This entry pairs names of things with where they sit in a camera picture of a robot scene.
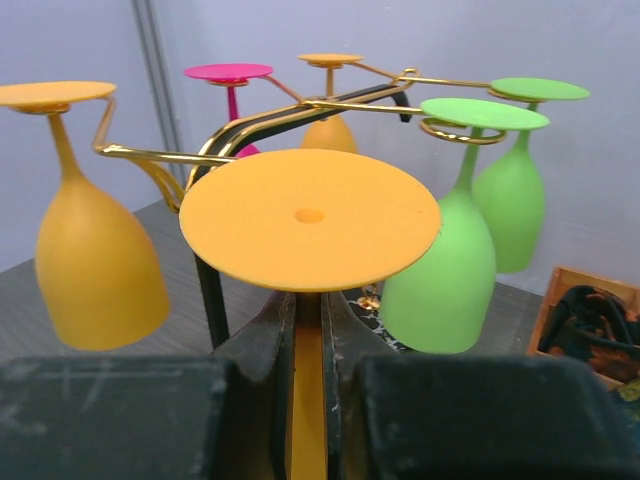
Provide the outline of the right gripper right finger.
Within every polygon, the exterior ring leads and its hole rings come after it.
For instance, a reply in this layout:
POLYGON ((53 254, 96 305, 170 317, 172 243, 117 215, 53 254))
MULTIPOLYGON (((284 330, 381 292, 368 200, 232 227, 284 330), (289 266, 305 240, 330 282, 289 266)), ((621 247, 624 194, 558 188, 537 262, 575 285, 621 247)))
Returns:
POLYGON ((321 301, 332 479, 635 479, 639 453, 582 363, 399 353, 321 301))

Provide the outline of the pink plastic goblet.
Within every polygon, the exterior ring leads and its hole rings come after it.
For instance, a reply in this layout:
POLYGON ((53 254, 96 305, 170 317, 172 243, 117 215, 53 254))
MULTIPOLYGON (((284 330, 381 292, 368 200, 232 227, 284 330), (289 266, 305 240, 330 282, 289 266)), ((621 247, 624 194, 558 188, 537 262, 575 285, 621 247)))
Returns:
POLYGON ((233 121, 239 118, 236 88, 246 86, 251 79, 266 78, 273 71, 274 69, 266 64, 217 63, 188 67, 183 73, 189 78, 225 87, 229 120, 233 121))

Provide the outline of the green goblet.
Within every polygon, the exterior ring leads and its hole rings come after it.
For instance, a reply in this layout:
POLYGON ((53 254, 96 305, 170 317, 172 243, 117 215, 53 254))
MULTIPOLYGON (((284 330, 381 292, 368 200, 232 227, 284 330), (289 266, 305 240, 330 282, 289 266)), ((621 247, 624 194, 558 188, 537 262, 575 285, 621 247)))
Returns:
POLYGON ((462 143, 466 151, 453 187, 437 201, 441 221, 433 245, 385 281, 379 318, 411 350, 457 354, 478 341, 496 282, 493 240, 472 194, 478 151, 549 120, 523 107, 471 98, 433 98, 420 108, 424 132, 462 143))
MULTIPOLYGON (((551 79, 508 77, 490 84, 492 95, 515 100, 536 112, 546 101, 583 100, 584 87, 551 79)), ((530 155, 531 132, 518 134, 511 148, 475 179, 472 193, 490 231, 499 274, 516 273, 530 265, 545 220, 542 176, 530 155)))

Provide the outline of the green goblet back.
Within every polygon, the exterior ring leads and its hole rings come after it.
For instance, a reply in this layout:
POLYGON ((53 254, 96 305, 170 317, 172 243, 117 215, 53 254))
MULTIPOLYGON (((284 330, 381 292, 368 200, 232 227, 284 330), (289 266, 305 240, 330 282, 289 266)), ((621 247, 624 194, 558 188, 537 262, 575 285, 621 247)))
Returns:
POLYGON ((462 143, 466 151, 453 187, 437 201, 441 221, 433 245, 385 281, 379 318, 411 350, 457 354, 478 341, 496 282, 493 240, 472 194, 478 151, 549 120, 523 107, 471 98, 433 98, 420 108, 424 132, 462 143))

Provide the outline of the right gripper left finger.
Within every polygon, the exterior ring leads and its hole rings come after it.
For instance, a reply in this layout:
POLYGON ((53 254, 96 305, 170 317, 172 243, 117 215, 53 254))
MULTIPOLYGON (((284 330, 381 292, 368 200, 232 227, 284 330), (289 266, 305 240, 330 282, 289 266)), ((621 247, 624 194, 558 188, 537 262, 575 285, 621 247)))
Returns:
POLYGON ((273 294, 206 356, 31 357, 1 368, 5 479, 285 479, 296 301, 273 294))

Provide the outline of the green goblet front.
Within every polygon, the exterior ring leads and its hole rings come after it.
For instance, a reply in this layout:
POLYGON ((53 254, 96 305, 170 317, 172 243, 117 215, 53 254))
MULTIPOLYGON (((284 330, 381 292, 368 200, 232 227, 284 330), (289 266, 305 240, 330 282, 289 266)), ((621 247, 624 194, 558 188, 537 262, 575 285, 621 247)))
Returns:
MULTIPOLYGON (((584 87, 551 79, 508 77, 490 84, 492 95, 515 100, 536 112, 546 101, 583 100, 584 87)), ((499 274, 516 273, 530 265, 545 220, 542 176, 530 155, 531 132, 518 134, 511 148, 475 179, 472 193, 490 231, 499 274)))

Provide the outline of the orange goblet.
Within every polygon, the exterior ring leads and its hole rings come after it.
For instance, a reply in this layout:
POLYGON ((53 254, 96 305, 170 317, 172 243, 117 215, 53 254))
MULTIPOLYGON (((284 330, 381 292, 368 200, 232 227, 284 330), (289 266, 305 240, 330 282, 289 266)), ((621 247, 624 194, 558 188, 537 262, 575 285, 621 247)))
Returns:
POLYGON ((38 286, 59 339, 84 351, 107 351, 151 335, 170 313, 154 245, 137 218, 82 171, 63 122, 79 102, 113 100, 100 81, 4 85, 1 104, 48 120, 61 180, 40 226, 38 286))
POLYGON ((384 280, 415 263, 442 225, 413 176, 363 155, 291 149, 203 176, 180 207, 182 234, 209 266, 295 296, 291 479, 327 475, 321 297, 384 280))
MULTIPOLYGON (((341 53, 302 54, 298 58, 307 64, 326 71, 326 97, 334 96, 334 71, 344 64, 351 64, 363 59, 361 55, 341 53)), ((329 149, 349 153, 357 153, 357 144, 351 130, 339 115, 329 116, 316 121, 306 131, 302 148, 329 149)))

